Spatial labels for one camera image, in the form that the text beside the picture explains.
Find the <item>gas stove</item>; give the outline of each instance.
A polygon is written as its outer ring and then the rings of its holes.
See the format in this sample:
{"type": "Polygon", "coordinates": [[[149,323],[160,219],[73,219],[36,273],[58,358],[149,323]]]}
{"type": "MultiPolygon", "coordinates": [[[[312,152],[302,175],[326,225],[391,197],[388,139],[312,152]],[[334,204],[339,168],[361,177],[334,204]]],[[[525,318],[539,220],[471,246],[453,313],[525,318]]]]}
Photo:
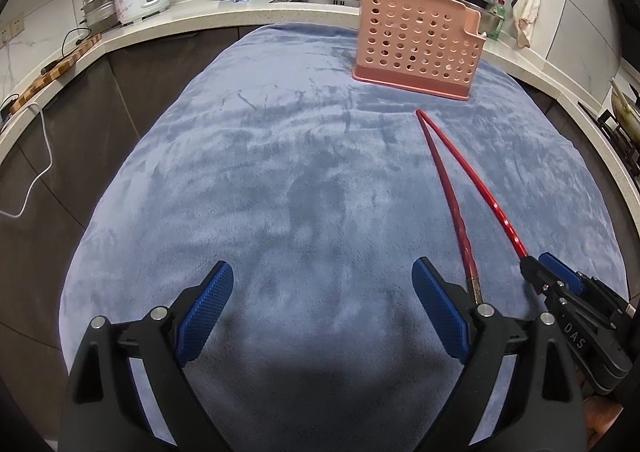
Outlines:
{"type": "Polygon", "coordinates": [[[583,104],[580,102],[578,104],[607,138],[640,192],[640,149],[631,141],[622,125],[608,109],[596,116],[583,104]]]}

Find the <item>red chopstick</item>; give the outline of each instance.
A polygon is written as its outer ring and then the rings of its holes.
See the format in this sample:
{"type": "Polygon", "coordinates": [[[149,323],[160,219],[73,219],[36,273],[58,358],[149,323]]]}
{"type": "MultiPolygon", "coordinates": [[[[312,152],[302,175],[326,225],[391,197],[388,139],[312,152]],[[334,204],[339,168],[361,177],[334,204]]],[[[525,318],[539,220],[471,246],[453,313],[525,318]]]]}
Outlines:
{"type": "Polygon", "coordinates": [[[466,235],[465,222],[462,218],[462,214],[460,213],[460,206],[456,199],[456,193],[453,190],[453,186],[449,180],[449,175],[447,174],[447,169],[442,162],[438,148],[433,142],[431,133],[424,122],[424,118],[420,115],[420,112],[420,110],[417,110],[415,114],[418,116],[418,121],[420,122],[422,131],[424,132],[424,137],[427,139],[427,145],[429,145],[433,162],[435,163],[438,175],[440,176],[440,183],[442,183],[444,194],[447,197],[447,204],[449,205],[449,210],[453,219],[453,226],[455,227],[456,237],[458,238],[460,257],[462,257],[462,264],[465,268],[467,289],[476,304],[482,304],[482,292],[478,278],[478,267],[476,266],[473,252],[471,251],[471,241],[469,241],[469,238],[466,235]]]}
{"type": "Polygon", "coordinates": [[[444,135],[442,130],[440,130],[440,128],[438,128],[438,126],[431,120],[431,118],[429,118],[429,116],[426,115],[425,111],[419,108],[418,110],[415,111],[415,114],[418,115],[419,119],[422,118],[429,124],[431,128],[433,128],[433,131],[438,135],[438,137],[442,140],[444,145],[453,154],[453,157],[456,158],[458,163],[460,163],[460,165],[464,168],[466,175],[468,175],[471,178],[471,180],[474,182],[476,188],[478,189],[478,192],[480,192],[480,195],[484,198],[486,203],[492,209],[496,219],[498,219],[498,222],[500,222],[502,229],[507,234],[507,237],[511,241],[511,244],[516,254],[518,255],[518,257],[519,258],[527,257],[527,255],[529,255],[529,252],[524,247],[524,244],[522,244],[522,241],[520,240],[515,229],[507,219],[507,216],[505,215],[504,211],[496,202],[495,197],[492,195],[492,193],[489,191],[486,185],[482,182],[482,180],[478,177],[478,174],[476,174],[475,170],[471,168],[471,165],[465,160],[463,155],[458,151],[455,145],[453,145],[453,143],[449,140],[449,138],[444,135]]]}

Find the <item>blue towel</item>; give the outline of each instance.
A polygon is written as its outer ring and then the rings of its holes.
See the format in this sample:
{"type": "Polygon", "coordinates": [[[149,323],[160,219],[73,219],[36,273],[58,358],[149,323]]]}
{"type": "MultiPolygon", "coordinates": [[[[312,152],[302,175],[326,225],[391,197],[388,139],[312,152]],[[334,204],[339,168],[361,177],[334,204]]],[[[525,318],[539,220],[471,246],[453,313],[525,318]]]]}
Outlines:
{"type": "MultiPolygon", "coordinates": [[[[267,26],[185,88],[125,161],[76,251],[60,308],[68,367],[92,317],[139,319],[226,260],[234,291],[185,373],[234,450],[411,451],[461,371],[415,295],[412,264],[425,255],[465,283],[418,107],[532,255],[551,251],[626,294],[593,178],[513,79],[481,61],[469,101],[451,101],[354,81],[354,49],[350,30],[267,26]]],[[[436,143],[485,299],[534,317],[542,303],[511,244],[436,143]]],[[[171,441],[134,363],[151,425],[171,441]]],[[[501,374],[478,437],[507,385],[501,374]]]]}

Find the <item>kitchen counter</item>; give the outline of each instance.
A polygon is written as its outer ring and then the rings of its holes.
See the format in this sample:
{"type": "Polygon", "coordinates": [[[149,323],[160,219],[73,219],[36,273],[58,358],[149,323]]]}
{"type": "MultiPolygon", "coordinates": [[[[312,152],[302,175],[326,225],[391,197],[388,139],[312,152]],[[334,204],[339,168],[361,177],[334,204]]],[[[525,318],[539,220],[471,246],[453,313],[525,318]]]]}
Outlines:
{"type": "MultiPolygon", "coordinates": [[[[188,33],[204,29],[262,25],[276,22],[315,22],[356,29],[358,9],[348,6],[271,3],[271,0],[251,0],[246,3],[220,0],[171,0],[172,6],[163,13],[135,24],[106,32],[102,40],[59,80],[44,88],[35,98],[40,106],[46,105],[76,74],[111,51],[119,50],[153,38],[188,33]]],[[[640,233],[640,194],[626,172],[622,162],[578,102],[598,113],[601,104],[574,80],[570,79],[544,58],[529,49],[516,50],[515,40],[503,36],[488,39],[482,57],[505,72],[532,85],[554,98],[582,130],[598,152],[626,202],[640,233]]],[[[14,92],[24,91],[39,75],[39,69],[54,59],[43,60],[31,74],[23,79],[14,92]]],[[[0,163],[16,143],[20,134],[36,117],[35,108],[23,108],[0,135],[0,163]]]]}

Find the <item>cutting board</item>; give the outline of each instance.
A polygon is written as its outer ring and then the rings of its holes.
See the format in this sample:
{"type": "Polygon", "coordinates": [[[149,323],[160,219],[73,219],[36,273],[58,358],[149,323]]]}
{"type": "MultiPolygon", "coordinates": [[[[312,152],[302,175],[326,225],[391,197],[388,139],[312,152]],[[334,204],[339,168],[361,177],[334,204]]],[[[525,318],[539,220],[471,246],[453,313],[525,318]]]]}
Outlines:
{"type": "Polygon", "coordinates": [[[84,42],[82,42],[76,49],[71,51],[70,54],[65,56],[64,59],[60,60],[47,74],[44,76],[38,76],[30,86],[27,87],[18,99],[15,100],[14,104],[11,106],[11,114],[15,114],[18,112],[27,102],[33,98],[37,93],[39,93],[43,88],[45,88],[49,83],[57,80],[62,74],[65,74],[71,67],[76,65],[76,62],[93,46],[95,46],[98,41],[102,38],[102,35],[97,34],[88,38],[84,42]]]}

